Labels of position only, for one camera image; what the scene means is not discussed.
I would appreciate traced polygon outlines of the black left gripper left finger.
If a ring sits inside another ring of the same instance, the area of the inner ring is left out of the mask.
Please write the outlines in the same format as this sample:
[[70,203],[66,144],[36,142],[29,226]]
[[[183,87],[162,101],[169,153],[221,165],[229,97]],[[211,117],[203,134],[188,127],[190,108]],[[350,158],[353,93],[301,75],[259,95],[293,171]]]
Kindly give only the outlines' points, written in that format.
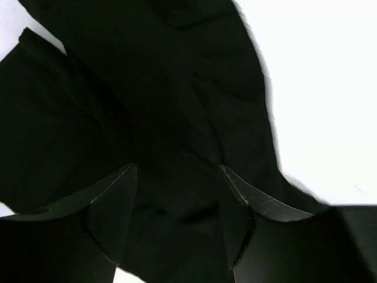
[[112,282],[136,188],[129,164],[29,214],[1,218],[1,281]]

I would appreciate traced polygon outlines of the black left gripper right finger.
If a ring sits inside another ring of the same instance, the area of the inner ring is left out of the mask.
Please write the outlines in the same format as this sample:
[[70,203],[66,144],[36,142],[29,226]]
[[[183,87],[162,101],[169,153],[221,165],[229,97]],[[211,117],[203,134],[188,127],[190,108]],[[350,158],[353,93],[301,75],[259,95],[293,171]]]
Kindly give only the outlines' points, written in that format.
[[236,282],[375,282],[376,207],[289,206],[220,168],[220,215]]

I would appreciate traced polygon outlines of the black trousers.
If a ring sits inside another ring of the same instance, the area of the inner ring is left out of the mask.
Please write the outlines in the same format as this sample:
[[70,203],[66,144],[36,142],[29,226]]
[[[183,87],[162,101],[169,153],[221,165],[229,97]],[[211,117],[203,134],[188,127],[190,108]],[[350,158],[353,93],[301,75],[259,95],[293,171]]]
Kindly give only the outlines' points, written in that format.
[[232,282],[221,165],[312,213],[276,159],[264,75],[232,1],[22,1],[1,61],[1,201],[25,213],[138,168],[121,267],[147,282]]

